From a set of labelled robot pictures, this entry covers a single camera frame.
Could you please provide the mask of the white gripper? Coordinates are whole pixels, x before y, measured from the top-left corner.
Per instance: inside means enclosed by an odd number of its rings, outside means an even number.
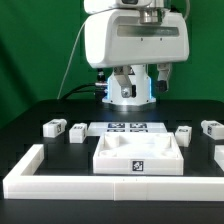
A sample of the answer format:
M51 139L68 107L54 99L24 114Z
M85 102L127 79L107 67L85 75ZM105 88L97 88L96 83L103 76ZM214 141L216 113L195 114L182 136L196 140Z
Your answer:
M156 90L169 89L172 64L189 55L188 33L180 13L166 13L161 24L141 24L136 10L109 10L88 17L85 52L92 68L114 68L121 96L132 96L130 66L158 64Z

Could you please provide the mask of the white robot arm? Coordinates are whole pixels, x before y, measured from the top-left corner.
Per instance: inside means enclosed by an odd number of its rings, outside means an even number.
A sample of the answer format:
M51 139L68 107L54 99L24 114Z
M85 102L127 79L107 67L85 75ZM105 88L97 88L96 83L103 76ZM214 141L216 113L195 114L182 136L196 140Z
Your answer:
M158 70L156 87L169 88L172 64L189 56L186 16L170 0L84 0L85 52L97 69L111 68L102 102L139 110L155 102L146 67Z

